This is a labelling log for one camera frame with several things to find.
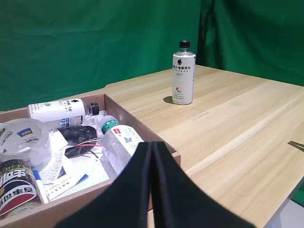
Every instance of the blue label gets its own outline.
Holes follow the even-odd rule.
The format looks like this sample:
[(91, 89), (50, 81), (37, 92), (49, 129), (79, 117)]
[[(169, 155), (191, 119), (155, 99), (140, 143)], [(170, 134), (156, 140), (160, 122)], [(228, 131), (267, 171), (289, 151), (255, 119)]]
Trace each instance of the blue label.
[(20, 137), (23, 137), (23, 136), (26, 136), (26, 135), (29, 135), (29, 134), (33, 134), (31, 128), (26, 128), (26, 129), (23, 129), (20, 132), (17, 132), (17, 135), (19, 135)]

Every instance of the white paper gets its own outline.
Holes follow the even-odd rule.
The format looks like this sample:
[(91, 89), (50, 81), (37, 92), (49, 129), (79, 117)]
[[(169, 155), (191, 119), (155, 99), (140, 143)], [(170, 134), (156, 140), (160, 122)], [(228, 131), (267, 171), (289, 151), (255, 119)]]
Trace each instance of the white paper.
[(89, 177), (60, 195), (57, 199), (89, 188), (109, 179), (109, 176), (105, 172), (99, 160), (99, 158), (102, 156), (102, 147), (96, 146), (92, 149), (92, 151), (97, 155), (98, 158), (96, 158), (92, 153), (88, 152), (82, 156), (70, 159), (76, 167), (80, 168)]
[(62, 158), (66, 151), (67, 141), (60, 131), (49, 134), (52, 158), (47, 166), (39, 172), (44, 185), (53, 183), (61, 170)]
[(44, 185), (47, 197), (50, 201), (74, 187), (85, 175), (85, 173), (76, 167), (66, 156), (62, 159), (62, 167), (64, 169), (63, 175), (56, 179), (51, 185)]

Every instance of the bottle label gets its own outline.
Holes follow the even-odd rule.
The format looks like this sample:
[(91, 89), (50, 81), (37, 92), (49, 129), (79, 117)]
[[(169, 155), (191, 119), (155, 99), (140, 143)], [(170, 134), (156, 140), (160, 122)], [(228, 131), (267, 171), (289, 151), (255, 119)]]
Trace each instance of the bottle label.
[(142, 138), (134, 130), (134, 128), (126, 125), (119, 125), (111, 128), (114, 136), (119, 140), (121, 145), (133, 156), (136, 151), (137, 145), (143, 142)]
[(192, 56), (173, 55), (172, 101), (186, 105), (193, 100), (195, 54)]
[(82, 124), (86, 114), (81, 99), (30, 104), (28, 112), (30, 118), (46, 122), (49, 130)]
[(110, 120), (108, 122), (105, 122), (105, 124), (103, 125), (103, 127), (101, 128), (101, 131), (103, 134), (105, 134), (111, 127), (113, 126), (117, 126), (120, 123), (116, 120)]

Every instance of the wooden table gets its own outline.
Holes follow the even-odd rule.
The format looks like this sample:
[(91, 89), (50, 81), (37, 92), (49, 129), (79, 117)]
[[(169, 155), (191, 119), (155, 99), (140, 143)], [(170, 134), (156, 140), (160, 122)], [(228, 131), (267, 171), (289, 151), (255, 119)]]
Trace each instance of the wooden table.
[(87, 94), (110, 95), (181, 153), (203, 191), (270, 225), (304, 175), (304, 153), (287, 144), (304, 143), (304, 87), (197, 66), (194, 102), (181, 106), (170, 104), (171, 77), (165, 70)]

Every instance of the water bottle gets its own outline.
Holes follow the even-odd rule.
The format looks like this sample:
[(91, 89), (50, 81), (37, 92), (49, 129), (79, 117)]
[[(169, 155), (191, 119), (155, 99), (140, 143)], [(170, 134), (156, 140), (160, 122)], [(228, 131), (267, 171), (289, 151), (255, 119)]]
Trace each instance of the water bottle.
[(104, 134), (104, 152), (114, 171), (119, 175), (135, 153), (138, 143), (143, 140), (132, 127), (120, 124), (111, 115), (102, 118), (100, 124)]
[(28, 106), (29, 118), (45, 122), (49, 131), (81, 125), (86, 117), (99, 114), (98, 103), (86, 104), (81, 99), (52, 101)]
[(180, 51), (173, 54), (172, 101), (188, 105), (193, 101), (195, 54), (189, 51), (190, 41), (180, 42)]

